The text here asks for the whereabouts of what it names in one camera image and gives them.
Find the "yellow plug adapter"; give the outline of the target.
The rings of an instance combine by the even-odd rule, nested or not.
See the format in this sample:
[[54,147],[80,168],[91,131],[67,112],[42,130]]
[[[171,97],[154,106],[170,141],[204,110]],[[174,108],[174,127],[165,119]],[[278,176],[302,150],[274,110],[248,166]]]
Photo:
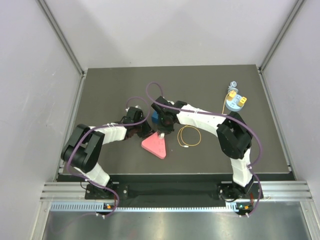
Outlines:
[[243,96],[243,97],[238,101],[237,105],[238,105],[240,108],[242,108],[242,107],[245,105],[246,101],[247,101],[247,98]]

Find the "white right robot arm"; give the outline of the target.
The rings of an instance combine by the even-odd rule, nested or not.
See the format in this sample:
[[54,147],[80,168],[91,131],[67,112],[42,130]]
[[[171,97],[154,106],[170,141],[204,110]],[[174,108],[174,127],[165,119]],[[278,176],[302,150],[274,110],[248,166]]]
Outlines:
[[151,107],[157,113],[160,133],[169,134],[174,131],[174,124],[180,124],[204,130],[218,138],[232,167],[232,185],[219,188],[221,199],[233,202],[251,193],[254,180],[249,165],[253,135],[237,112],[212,115],[184,101],[171,102],[163,96],[158,97]]

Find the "blue cube power socket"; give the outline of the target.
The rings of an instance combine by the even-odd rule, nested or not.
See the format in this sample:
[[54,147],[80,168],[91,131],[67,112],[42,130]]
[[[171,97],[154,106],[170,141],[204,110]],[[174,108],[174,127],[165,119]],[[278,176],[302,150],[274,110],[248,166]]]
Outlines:
[[153,112],[151,116],[151,121],[156,125],[159,123],[159,115],[156,111]]

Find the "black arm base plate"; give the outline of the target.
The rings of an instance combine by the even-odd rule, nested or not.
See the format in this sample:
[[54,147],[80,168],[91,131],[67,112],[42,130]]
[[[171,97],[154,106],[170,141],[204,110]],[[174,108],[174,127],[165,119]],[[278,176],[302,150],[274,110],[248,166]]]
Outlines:
[[257,199],[262,193],[254,183],[249,189],[242,189],[231,182],[121,182],[110,187],[122,200],[133,200],[141,196],[197,196],[212,200]]

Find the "pink triangular power strip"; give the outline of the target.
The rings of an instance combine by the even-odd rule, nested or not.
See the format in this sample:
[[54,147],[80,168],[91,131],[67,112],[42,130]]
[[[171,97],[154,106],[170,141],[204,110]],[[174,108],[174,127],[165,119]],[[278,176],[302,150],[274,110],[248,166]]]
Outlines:
[[162,160],[167,156],[165,138],[159,139],[159,134],[157,132],[143,140],[141,146],[143,149]]

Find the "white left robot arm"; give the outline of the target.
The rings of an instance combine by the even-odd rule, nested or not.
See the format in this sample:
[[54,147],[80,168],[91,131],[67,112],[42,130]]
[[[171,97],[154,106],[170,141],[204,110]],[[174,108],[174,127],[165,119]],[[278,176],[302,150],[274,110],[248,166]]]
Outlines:
[[127,140],[133,135],[144,139],[153,133],[143,111],[131,106],[120,121],[108,123],[106,127],[77,125],[64,145],[60,158],[65,163],[70,162],[70,166],[96,186],[97,194],[106,199],[113,194],[114,187],[111,177],[98,163],[102,146]]

